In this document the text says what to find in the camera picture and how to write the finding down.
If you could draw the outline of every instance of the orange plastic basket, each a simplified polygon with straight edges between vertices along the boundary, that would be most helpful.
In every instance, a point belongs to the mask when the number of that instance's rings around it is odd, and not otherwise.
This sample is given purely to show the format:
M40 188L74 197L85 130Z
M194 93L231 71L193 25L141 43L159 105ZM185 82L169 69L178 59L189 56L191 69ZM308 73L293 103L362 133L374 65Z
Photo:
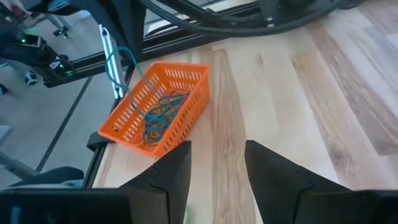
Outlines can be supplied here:
M206 106L209 100L208 71L206 65L154 62L144 75L154 89L141 79L131 90L135 106L143 113L157 103L162 95L168 95L172 91L190 92L156 145L143 142L144 117L133 109L127 94L99 128L98 133L147 156L162 157L184 141Z

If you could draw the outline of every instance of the wooden table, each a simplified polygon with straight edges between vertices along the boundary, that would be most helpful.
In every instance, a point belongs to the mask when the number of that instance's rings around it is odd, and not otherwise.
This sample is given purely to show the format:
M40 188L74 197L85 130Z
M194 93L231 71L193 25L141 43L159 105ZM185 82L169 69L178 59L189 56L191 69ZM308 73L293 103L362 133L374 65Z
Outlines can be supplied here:
M292 32L157 59L211 66L211 98L188 137L190 223L262 223L247 139L351 189L397 188L397 9L370 1ZM94 187L119 187L153 162L110 144Z

